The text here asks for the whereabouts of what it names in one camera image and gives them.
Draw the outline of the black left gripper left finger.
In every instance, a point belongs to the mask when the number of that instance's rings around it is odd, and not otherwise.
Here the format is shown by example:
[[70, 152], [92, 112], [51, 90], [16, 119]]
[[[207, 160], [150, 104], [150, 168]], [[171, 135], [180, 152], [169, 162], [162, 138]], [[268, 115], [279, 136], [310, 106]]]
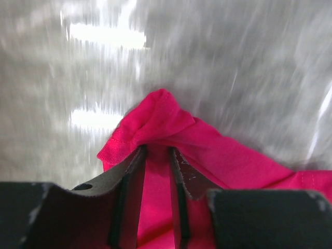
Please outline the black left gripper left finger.
[[147, 149], [68, 190], [1, 183], [1, 248], [136, 248]]

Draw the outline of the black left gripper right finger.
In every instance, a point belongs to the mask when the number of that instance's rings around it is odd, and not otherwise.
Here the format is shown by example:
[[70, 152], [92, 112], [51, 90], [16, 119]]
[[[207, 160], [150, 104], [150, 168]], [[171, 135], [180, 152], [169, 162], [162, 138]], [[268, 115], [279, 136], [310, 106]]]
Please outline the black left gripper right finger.
[[331, 205], [309, 190], [225, 190], [170, 149], [176, 248], [331, 248]]

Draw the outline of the magenta t shirt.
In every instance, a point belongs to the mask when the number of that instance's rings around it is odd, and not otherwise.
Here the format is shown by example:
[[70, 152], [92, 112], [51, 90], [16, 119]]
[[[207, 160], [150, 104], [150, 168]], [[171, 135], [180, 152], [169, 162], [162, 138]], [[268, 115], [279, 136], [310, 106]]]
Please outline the magenta t shirt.
[[98, 158], [105, 171], [138, 146], [148, 156], [137, 245], [174, 248], [169, 148], [224, 189], [310, 189], [331, 199], [331, 171], [293, 171], [182, 109], [166, 89], [151, 92], [112, 133]]

